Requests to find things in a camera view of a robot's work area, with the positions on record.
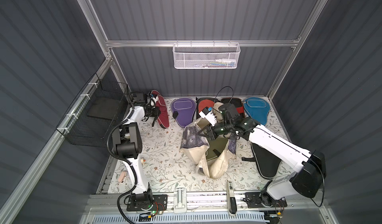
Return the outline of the maroon red paddle case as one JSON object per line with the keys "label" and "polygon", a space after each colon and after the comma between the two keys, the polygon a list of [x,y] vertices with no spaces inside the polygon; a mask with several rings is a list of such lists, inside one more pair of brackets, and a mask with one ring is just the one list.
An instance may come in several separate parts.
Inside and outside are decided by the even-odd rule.
{"label": "maroon red paddle case", "polygon": [[150,92],[150,97],[154,98],[155,107],[158,109],[156,121],[161,128],[167,129],[170,126],[170,122],[164,97],[157,90],[152,90]]}

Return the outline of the red black ping pong set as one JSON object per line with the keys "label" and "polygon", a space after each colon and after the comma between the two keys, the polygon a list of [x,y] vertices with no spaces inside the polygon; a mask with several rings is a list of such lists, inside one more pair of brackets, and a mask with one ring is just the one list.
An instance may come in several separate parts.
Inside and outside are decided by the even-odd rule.
{"label": "red black ping pong set", "polygon": [[239,113],[239,115],[243,119],[245,118],[244,106],[243,106],[243,102],[241,99],[239,99],[239,98],[222,98],[221,102],[224,104],[226,104],[226,103],[233,104],[235,106],[237,112]]}

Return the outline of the blue paddle case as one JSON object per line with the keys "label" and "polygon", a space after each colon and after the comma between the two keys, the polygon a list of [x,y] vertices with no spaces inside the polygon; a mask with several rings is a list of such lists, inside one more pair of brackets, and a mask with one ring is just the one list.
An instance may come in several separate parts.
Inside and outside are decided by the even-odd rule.
{"label": "blue paddle case", "polygon": [[262,125],[267,124],[270,105],[267,101],[258,97],[249,97],[244,100],[245,113]]}

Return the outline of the red ping pong paddle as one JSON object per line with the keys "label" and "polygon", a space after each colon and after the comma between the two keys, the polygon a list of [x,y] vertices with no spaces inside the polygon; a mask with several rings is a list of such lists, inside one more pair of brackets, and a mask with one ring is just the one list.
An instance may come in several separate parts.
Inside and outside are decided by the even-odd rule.
{"label": "red ping pong paddle", "polygon": [[199,119],[200,115],[199,113],[204,109],[204,108],[209,108],[213,107],[215,103],[219,102],[218,99],[213,99],[213,98],[197,98],[197,109],[196,109],[196,118]]}

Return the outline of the olive green paddle case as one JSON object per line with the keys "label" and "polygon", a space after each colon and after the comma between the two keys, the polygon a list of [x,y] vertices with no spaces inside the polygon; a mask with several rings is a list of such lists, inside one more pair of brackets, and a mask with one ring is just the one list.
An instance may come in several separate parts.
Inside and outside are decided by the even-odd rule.
{"label": "olive green paddle case", "polygon": [[218,158],[222,152],[225,150],[228,143],[228,139],[224,137],[217,137],[215,140],[208,140],[209,148],[206,151],[207,161],[214,160]]}

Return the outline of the purple pouch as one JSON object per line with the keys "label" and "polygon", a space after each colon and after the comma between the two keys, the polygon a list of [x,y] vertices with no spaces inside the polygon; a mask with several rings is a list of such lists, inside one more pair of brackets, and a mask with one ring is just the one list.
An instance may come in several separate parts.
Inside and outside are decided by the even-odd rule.
{"label": "purple pouch", "polygon": [[193,122],[196,108],[196,102],[191,98],[176,99],[171,103],[172,117],[180,127],[185,128]]}

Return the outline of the cream canvas tote bag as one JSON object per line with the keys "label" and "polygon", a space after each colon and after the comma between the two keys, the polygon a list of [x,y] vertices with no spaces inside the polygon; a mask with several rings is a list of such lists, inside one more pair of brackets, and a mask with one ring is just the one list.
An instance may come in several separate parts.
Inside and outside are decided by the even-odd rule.
{"label": "cream canvas tote bag", "polygon": [[221,178],[230,160],[236,158],[239,137],[229,132],[233,118],[241,118],[233,104],[217,103],[202,110],[200,117],[184,128],[180,152],[208,178]]}

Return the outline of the black paddle case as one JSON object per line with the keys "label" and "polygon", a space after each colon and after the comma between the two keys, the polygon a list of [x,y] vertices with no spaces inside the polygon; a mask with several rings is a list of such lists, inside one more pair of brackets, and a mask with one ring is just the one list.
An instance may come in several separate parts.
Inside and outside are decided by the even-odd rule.
{"label": "black paddle case", "polygon": [[282,160],[255,143],[251,143],[251,149],[253,157],[242,157],[242,161],[255,162],[261,177],[267,180],[273,179],[278,172]]}

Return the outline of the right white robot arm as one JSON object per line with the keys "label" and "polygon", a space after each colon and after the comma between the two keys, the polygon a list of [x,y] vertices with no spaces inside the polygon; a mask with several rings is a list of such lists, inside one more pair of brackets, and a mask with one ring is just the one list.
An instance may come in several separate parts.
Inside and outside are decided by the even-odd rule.
{"label": "right white robot arm", "polygon": [[269,151],[288,164],[293,173],[284,178],[269,181],[261,190],[258,200],[265,207],[272,206],[284,197],[300,194],[313,199],[320,188],[325,187],[326,166],[322,152],[311,152],[279,137],[251,117],[242,118],[233,104],[223,104],[218,109],[223,120],[217,121],[213,108],[200,111],[201,118],[209,124],[198,132],[200,136],[216,139],[220,135],[232,134],[244,138]]}

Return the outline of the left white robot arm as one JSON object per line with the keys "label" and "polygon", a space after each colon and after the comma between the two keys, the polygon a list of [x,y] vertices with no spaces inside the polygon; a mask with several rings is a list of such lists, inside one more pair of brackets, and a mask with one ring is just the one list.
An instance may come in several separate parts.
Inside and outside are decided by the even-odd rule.
{"label": "left white robot arm", "polygon": [[141,153],[143,142],[138,126],[139,121],[149,117],[157,118],[160,111],[150,105],[127,106],[122,112],[121,123],[112,133],[112,152],[125,165],[132,188],[131,198],[134,201],[152,199],[152,191],[143,171]]}

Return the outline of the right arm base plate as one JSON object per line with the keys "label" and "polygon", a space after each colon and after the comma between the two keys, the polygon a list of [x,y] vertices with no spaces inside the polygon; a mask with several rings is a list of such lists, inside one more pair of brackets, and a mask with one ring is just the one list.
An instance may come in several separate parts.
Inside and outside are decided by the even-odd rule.
{"label": "right arm base plate", "polygon": [[287,207],[285,198],[274,199],[268,193],[263,192],[246,192],[245,197],[242,199],[248,206],[248,208],[275,208],[281,207],[284,209]]}

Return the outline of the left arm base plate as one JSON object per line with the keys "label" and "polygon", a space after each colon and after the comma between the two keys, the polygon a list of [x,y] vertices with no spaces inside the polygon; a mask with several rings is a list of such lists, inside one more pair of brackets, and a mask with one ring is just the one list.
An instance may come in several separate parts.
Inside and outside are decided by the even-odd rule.
{"label": "left arm base plate", "polygon": [[168,195],[153,195],[153,197],[137,198],[136,195],[124,200],[128,212],[166,211]]}

